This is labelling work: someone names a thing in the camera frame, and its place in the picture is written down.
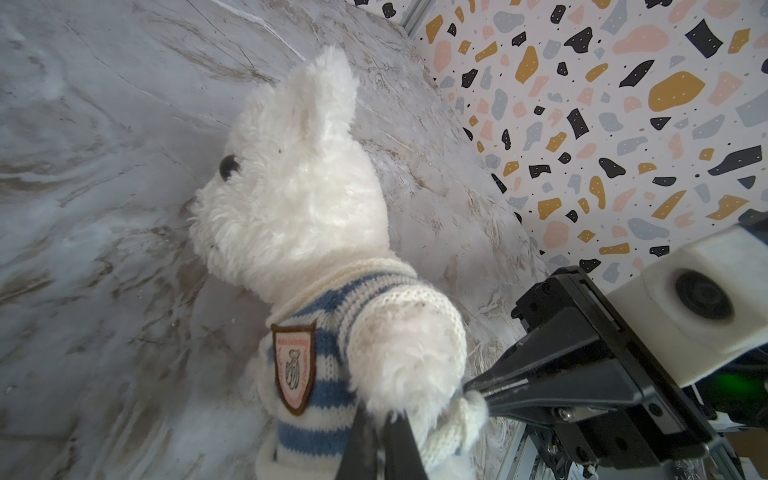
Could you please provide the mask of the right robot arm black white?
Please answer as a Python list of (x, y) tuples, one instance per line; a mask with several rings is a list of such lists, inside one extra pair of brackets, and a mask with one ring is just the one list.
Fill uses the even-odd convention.
[(568, 467), (640, 469), (706, 456), (726, 414), (767, 425), (767, 350), (677, 385), (578, 267), (558, 269), (516, 303), (525, 336), (466, 384), (491, 416), (527, 424), (558, 478)]

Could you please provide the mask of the white fluffy teddy bear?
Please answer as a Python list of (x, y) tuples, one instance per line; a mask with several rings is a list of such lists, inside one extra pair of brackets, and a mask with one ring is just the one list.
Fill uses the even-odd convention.
[(267, 303), (269, 317), (336, 267), (401, 260), (372, 160), (350, 131), (357, 88), (333, 46), (258, 87), (218, 172), (196, 194), (196, 254), (214, 276)]

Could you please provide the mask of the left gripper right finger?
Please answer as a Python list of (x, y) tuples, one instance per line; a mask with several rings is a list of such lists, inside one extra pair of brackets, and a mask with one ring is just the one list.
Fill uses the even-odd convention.
[(391, 414), (381, 437), (385, 480), (427, 480), (418, 446), (406, 415)]

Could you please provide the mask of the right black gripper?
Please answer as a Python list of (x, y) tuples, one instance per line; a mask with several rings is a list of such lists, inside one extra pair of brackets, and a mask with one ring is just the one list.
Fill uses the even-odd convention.
[(700, 409), (578, 267), (558, 269), (512, 310), (526, 336), (465, 391), (520, 420), (581, 465), (629, 470), (706, 457), (718, 444)]

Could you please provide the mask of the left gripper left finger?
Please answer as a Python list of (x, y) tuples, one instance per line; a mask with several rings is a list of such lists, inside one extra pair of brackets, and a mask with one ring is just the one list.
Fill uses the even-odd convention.
[(356, 411), (350, 435), (336, 474), (336, 480), (378, 478), (378, 437), (364, 407)]

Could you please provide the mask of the blue white striped knit sweater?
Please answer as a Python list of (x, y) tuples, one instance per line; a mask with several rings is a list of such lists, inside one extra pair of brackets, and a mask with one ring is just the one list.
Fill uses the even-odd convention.
[(268, 319), (256, 362), (273, 417), (255, 462), (260, 479), (332, 479), (360, 407), (405, 415), (431, 479), (472, 479), (488, 419), (462, 393), (467, 341), (446, 295), (395, 258), (336, 267)]

